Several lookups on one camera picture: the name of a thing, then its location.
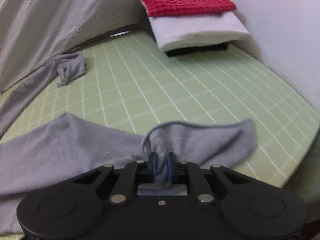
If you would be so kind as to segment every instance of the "crumpled gray cloth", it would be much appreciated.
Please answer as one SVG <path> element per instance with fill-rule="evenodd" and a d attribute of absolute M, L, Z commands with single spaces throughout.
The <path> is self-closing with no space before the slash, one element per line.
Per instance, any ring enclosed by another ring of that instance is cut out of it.
<path fill-rule="evenodd" d="M 167 122 L 145 137 L 82 120 L 68 112 L 31 132 L 0 145 L 0 234 L 20 233 L 15 211 L 28 193 L 104 164 L 116 169 L 157 152 L 156 183 L 168 186 L 166 156 L 178 161 L 231 167 L 244 160 L 257 145 L 252 119 L 230 125 Z"/>
<path fill-rule="evenodd" d="M 57 74 L 61 77 L 57 86 L 61 87 L 85 73 L 82 54 L 63 54 L 56 56 L 22 80 L 0 108 L 0 138 Z"/>

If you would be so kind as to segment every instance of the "folded red towel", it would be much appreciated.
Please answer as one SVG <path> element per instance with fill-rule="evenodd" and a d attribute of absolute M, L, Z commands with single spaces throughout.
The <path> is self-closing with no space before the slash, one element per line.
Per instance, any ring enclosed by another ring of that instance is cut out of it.
<path fill-rule="evenodd" d="M 236 5 L 229 0 L 141 0 L 150 17 L 209 14 L 231 11 Z"/>

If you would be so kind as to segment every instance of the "green grid pattern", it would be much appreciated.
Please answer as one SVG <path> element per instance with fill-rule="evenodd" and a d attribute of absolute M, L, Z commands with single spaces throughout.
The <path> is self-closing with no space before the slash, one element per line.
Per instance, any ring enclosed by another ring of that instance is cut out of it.
<path fill-rule="evenodd" d="M 0 142 L 64 111 L 140 134 L 169 120 L 214 124 L 251 117 L 259 146 L 235 170 L 280 187 L 304 157 L 320 124 L 319 113 L 291 86 L 232 45 L 227 51 L 168 58 L 139 31 L 110 38 L 82 53 L 88 73 L 62 88 L 56 87 L 57 77 Z M 0 96 L 0 104 L 10 91 Z"/>

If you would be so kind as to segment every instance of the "gray cloth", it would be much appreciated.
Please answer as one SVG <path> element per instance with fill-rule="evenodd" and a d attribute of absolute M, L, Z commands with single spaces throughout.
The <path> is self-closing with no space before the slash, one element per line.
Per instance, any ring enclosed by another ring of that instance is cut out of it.
<path fill-rule="evenodd" d="M 0 234 L 20 233 L 15 216 L 19 201 L 34 190 L 61 182 L 104 164 L 116 169 L 158 154 L 157 179 L 144 188 L 168 186 L 166 155 L 178 161 L 230 167 L 257 145 L 251 119 L 230 125 L 168 122 L 145 137 L 82 120 L 68 112 L 31 132 L 0 145 Z"/>
<path fill-rule="evenodd" d="M 320 221 L 320 200 L 308 205 L 307 223 Z M 311 240 L 320 240 L 320 233 L 314 236 Z"/>
<path fill-rule="evenodd" d="M 82 54 L 63 54 L 50 60 L 22 80 L 0 108 L 0 138 L 32 100 L 55 79 L 57 73 L 61 76 L 61 81 L 57 83 L 60 87 L 85 72 Z"/>

